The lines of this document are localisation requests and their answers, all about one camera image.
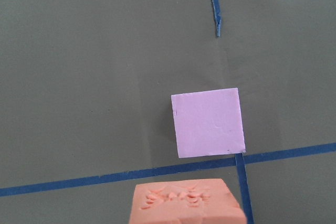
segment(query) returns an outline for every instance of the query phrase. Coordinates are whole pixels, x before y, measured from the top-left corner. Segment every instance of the orange block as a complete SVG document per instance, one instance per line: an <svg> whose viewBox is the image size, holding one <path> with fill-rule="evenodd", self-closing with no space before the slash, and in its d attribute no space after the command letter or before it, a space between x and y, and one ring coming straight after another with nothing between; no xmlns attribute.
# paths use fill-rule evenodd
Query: orange block
<svg viewBox="0 0 336 224"><path fill-rule="evenodd" d="M246 224L222 179L139 184L129 224Z"/></svg>

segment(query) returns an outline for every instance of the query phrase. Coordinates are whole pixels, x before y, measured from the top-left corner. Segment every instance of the gray floor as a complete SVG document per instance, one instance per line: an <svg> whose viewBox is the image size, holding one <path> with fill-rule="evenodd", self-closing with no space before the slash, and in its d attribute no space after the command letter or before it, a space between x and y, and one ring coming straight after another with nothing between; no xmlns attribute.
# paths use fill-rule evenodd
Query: gray floor
<svg viewBox="0 0 336 224"><path fill-rule="evenodd" d="M336 1L0 0L0 188L178 159L170 95L238 87L247 154L335 142ZM256 223L334 223L336 154L247 166ZM3 223L127 223L134 185L0 198Z"/></svg>

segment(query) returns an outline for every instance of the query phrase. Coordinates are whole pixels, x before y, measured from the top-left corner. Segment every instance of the block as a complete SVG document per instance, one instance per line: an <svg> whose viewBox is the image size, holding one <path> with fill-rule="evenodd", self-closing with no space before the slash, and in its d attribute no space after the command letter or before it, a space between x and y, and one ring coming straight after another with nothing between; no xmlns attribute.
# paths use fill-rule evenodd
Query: block
<svg viewBox="0 0 336 224"><path fill-rule="evenodd" d="M246 224L222 179L136 185L129 224Z"/></svg>
<svg viewBox="0 0 336 224"><path fill-rule="evenodd" d="M245 152L237 88L175 94L172 106L180 158Z"/></svg>

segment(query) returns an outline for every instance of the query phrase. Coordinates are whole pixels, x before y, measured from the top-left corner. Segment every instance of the blue tape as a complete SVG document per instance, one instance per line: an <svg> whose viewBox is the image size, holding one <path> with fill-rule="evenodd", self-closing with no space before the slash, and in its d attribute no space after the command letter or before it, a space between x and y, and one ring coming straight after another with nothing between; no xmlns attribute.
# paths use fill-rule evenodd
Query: blue tape
<svg viewBox="0 0 336 224"><path fill-rule="evenodd" d="M134 170L131 172L121 172L102 176L92 176L92 177L75 178L75 179L68 179L68 180L61 180L61 181L47 182L26 186L16 186L0 189L0 197L18 195L18 194L36 193L39 191L65 189L79 186L89 186L89 185L117 182L137 178L147 178L168 174L193 172L196 170L222 168L235 165L236 165L235 159L231 157L211 161L182 164L182 165L172 165L172 166L164 166L144 170Z"/></svg>
<svg viewBox="0 0 336 224"><path fill-rule="evenodd" d="M244 160L245 164L252 164L291 157L323 154L335 151L336 151L336 143L331 143L331 144L315 145L284 151L246 155L244 156ZM89 185L117 182L137 178L147 178L147 177L154 177L175 173L193 172L196 170L221 168L234 165L236 165L234 158L222 158L211 161L202 161L182 165L172 165L172 166L164 166L144 170L134 170L130 172L107 174L103 176L92 176L92 177L75 178L75 179L68 179L68 180L61 180L61 181L47 182L26 186L0 188L0 197L18 195L18 194L36 193L39 191L65 189L78 186L89 186Z"/></svg>
<svg viewBox="0 0 336 224"><path fill-rule="evenodd" d="M219 37L221 35L221 25L222 25L222 16L220 14L221 8L219 6L219 0L211 0L212 7L214 9L214 19L216 23L216 35Z"/></svg>
<svg viewBox="0 0 336 224"><path fill-rule="evenodd" d="M238 178L239 178L241 199L243 201L243 209L247 217L247 223L254 224L250 193L249 193L248 184L247 184L244 157L242 153L239 153L235 155L235 158L236 158L237 172L238 172Z"/></svg>
<svg viewBox="0 0 336 224"><path fill-rule="evenodd" d="M244 156L244 160L246 164L253 164L258 162L286 159L292 157L303 157L335 151L336 151L336 143L331 143L331 144L321 144L321 145L295 148L284 151L246 155Z"/></svg>

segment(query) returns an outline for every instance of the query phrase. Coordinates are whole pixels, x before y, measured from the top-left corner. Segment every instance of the cube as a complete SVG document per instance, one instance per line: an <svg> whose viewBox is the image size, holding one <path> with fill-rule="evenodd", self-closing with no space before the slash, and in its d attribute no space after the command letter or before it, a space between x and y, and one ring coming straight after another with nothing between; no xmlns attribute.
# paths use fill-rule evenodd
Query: cube
<svg viewBox="0 0 336 224"><path fill-rule="evenodd" d="M175 94L172 106L180 158L245 152L237 88Z"/></svg>
<svg viewBox="0 0 336 224"><path fill-rule="evenodd" d="M222 179L136 185L129 224L246 224Z"/></svg>

